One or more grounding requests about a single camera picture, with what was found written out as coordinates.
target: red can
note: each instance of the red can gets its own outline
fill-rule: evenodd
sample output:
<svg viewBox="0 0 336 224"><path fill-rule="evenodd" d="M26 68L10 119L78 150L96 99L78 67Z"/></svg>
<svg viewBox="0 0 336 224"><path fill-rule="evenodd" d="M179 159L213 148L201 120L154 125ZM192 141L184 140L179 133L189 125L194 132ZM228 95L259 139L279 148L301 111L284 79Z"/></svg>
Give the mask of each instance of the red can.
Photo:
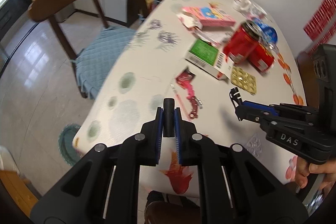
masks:
<svg viewBox="0 0 336 224"><path fill-rule="evenodd" d="M247 60L257 69L259 72L267 71L271 65L274 63L274 56L270 51L259 44L256 48L250 53Z"/></svg>
<svg viewBox="0 0 336 224"><path fill-rule="evenodd" d="M252 20L243 22L233 34L223 52L236 64L244 61L259 45L262 30Z"/></svg>

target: candy wrapper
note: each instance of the candy wrapper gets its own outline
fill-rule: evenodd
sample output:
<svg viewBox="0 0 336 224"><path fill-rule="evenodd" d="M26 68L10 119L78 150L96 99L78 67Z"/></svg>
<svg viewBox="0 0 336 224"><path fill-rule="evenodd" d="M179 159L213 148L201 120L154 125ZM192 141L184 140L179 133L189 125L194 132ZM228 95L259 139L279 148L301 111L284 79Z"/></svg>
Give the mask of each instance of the candy wrapper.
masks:
<svg viewBox="0 0 336 224"><path fill-rule="evenodd" d="M233 26L235 21L226 21L227 18L225 17L226 19L223 19L224 22L221 23L223 26L209 26L207 25L206 20L201 20L197 16L197 14L205 8L184 7L182 9L183 12L177 14L177 16L182 24L191 30L197 37L210 43L213 47L219 48L222 46L223 42L228 41L233 35L233 29L230 26Z"/></svg>
<svg viewBox="0 0 336 224"><path fill-rule="evenodd" d="M183 72L179 76L176 77L177 84L182 87L184 90L188 91L187 100L190 101L192 110L189 113L190 119L195 119L198 117L198 109L200 100L195 96L194 87L191 84L191 81L194 79L195 74L190 72L189 68L185 68Z"/></svg>

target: black knob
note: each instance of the black knob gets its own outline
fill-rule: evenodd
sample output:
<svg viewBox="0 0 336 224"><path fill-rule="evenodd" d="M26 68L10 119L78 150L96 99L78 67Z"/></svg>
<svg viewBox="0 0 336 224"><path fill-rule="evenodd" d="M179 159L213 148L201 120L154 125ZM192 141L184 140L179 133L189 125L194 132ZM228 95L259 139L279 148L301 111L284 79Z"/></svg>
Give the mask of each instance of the black knob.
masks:
<svg viewBox="0 0 336 224"><path fill-rule="evenodd" d="M174 108L175 101L173 98L165 98L163 100L163 136L175 137L174 131Z"/></svg>

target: chair leg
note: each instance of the chair leg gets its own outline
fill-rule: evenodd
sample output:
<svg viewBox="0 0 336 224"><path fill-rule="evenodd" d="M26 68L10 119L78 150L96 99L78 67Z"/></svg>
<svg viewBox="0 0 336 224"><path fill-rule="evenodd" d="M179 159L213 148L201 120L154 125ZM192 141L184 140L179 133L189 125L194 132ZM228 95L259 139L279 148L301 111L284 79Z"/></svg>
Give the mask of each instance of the chair leg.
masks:
<svg viewBox="0 0 336 224"><path fill-rule="evenodd" d="M86 92L81 92L81 87L80 87L80 86L78 87L78 90L79 90L79 92L81 93L81 96L82 96L84 99L87 99L87 94L86 94Z"/></svg>
<svg viewBox="0 0 336 224"><path fill-rule="evenodd" d="M75 76L75 81L76 81L76 65L74 63L71 63L72 65L72 70L73 70L73 74ZM88 95L86 92L82 92L81 91L81 87L80 86L77 86L78 87L78 91L79 93L81 94L81 96L84 98L84 99L87 99Z"/></svg>

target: mug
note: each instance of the mug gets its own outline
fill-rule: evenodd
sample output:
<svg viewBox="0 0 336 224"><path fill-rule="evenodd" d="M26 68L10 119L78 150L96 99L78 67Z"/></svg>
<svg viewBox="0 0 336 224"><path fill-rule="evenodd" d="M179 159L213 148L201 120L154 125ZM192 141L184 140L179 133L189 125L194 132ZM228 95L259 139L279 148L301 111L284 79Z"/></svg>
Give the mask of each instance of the mug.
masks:
<svg viewBox="0 0 336 224"><path fill-rule="evenodd" d="M248 11L252 4L252 0L233 0L233 9L238 12Z"/></svg>
<svg viewBox="0 0 336 224"><path fill-rule="evenodd" d="M263 8L261 8L259 5L255 4L255 3L251 3L249 9L248 9L248 14L246 15L246 17L248 19L251 18L259 18L259 19L263 19L265 16L267 15L267 13L265 12L265 10Z"/></svg>

